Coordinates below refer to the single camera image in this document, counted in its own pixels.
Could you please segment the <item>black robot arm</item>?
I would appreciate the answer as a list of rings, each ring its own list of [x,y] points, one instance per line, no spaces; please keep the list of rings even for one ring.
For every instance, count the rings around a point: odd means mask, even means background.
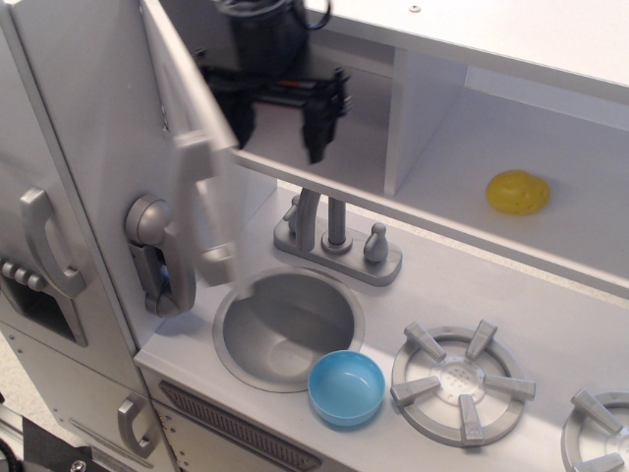
[[[309,46],[310,33],[331,19],[331,3],[310,23],[302,1],[217,1],[230,44],[200,48],[194,54],[238,146],[256,126],[256,103],[299,109],[302,141],[309,162],[323,161],[335,139],[337,120],[348,113],[349,75]]]

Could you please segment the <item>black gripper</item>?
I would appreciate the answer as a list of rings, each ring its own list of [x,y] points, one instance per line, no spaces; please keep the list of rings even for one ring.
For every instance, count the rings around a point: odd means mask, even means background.
[[[245,72],[200,60],[201,75],[230,125],[238,147],[244,148],[256,126],[253,104],[265,102],[301,108],[302,136],[310,164],[323,161],[334,140],[339,116],[347,114],[349,75],[323,57],[300,57],[279,75]]]

